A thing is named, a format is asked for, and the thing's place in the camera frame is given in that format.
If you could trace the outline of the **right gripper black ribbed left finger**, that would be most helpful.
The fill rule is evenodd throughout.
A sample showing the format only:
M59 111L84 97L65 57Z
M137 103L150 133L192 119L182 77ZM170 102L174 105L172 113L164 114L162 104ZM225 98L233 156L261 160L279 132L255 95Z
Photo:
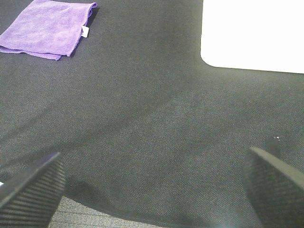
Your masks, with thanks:
M66 186L62 156L51 153L0 187L2 228L47 228Z

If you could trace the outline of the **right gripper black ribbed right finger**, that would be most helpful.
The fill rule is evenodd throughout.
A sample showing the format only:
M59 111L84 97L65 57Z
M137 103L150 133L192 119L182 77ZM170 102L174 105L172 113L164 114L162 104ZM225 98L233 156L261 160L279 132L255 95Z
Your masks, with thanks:
M248 149L243 187L265 228L304 226L304 174L257 147Z

